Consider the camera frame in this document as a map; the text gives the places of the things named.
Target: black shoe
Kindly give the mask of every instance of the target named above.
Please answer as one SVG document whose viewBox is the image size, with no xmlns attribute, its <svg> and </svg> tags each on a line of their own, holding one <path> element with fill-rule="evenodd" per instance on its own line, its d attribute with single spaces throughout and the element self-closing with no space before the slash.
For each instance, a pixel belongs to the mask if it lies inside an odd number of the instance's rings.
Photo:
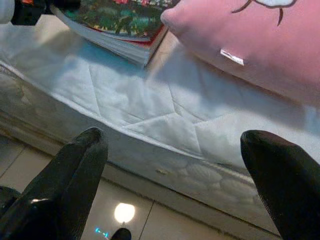
<svg viewBox="0 0 320 240">
<path fill-rule="evenodd" d="M 131 240 L 131 233 L 126 228 L 120 228 L 115 232 L 111 240 Z"/>
</svg>

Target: quilted mattress cover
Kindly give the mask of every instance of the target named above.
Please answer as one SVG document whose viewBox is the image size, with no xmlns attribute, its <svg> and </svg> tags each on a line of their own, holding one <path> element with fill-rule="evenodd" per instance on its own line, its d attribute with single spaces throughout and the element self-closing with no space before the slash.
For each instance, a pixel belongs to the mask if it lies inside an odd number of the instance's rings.
<svg viewBox="0 0 320 240">
<path fill-rule="evenodd" d="M 110 161 L 275 233 L 252 180 L 231 170 L 245 168 L 242 132 L 273 132 L 320 162 L 319 109 L 199 61 L 170 33 L 141 69 L 44 16 L 0 25 L 0 66 L 1 111 L 62 141 L 98 126 Z"/>
</svg>

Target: tile floor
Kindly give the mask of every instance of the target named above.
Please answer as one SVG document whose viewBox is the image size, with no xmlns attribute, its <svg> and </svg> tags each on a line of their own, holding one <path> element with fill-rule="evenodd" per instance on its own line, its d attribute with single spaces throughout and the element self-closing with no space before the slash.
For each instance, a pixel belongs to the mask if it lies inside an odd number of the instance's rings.
<svg viewBox="0 0 320 240">
<path fill-rule="evenodd" d="M 0 185 L 22 192 L 28 183 L 48 164 L 51 156 L 21 142 L 0 136 Z M 131 213 L 132 220 L 125 221 Z M 152 200 L 101 180 L 88 217 L 82 240 L 103 240 L 120 227 L 128 228 L 132 240 L 232 240 Z"/>
</svg>

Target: black object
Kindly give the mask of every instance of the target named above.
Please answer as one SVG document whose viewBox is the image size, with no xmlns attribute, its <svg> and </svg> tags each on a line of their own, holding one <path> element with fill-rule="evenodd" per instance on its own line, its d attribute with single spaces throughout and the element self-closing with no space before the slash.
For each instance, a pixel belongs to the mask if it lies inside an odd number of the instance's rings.
<svg viewBox="0 0 320 240">
<path fill-rule="evenodd" d="M 111 240 L 131 240 L 131 233 L 126 228 L 120 228 L 115 232 Z"/>
<path fill-rule="evenodd" d="M 320 166 L 300 146 L 266 131 L 241 136 L 241 153 L 285 240 L 320 239 Z"/>
<path fill-rule="evenodd" d="M 91 128 L 65 145 L 22 194 L 0 188 L 0 240 L 79 240 L 108 143 Z"/>
<path fill-rule="evenodd" d="M 13 25 L 34 26 L 42 14 L 52 14 L 50 5 L 58 8 L 75 9 L 81 0 L 15 0 Z"/>
</svg>

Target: book cover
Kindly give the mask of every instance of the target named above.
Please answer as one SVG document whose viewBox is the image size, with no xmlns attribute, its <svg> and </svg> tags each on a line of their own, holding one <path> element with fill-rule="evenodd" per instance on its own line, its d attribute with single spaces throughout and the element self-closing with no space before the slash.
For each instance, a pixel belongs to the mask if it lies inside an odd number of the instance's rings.
<svg viewBox="0 0 320 240">
<path fill-rule="evenodd" d="M 81 0 L 69 19 L 121 40 L 148 42 L 162 27 L 161 13 L 179 0 Z"/>
</svg>

